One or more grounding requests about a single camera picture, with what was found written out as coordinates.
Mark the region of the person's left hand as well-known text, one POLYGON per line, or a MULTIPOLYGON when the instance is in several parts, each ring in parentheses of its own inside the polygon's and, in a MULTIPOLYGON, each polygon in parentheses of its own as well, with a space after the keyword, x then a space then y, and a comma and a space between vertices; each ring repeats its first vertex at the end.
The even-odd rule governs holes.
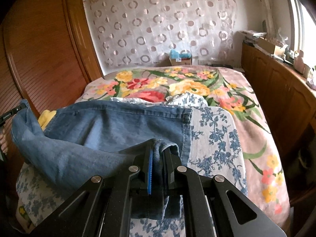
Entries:
POLYGON ((1 145, 1 151, 4 154, 7 154, 8 152, 8 141, 7 141, 7 135, 4 128, 1 129, 0 133, 0 145, 1 145))

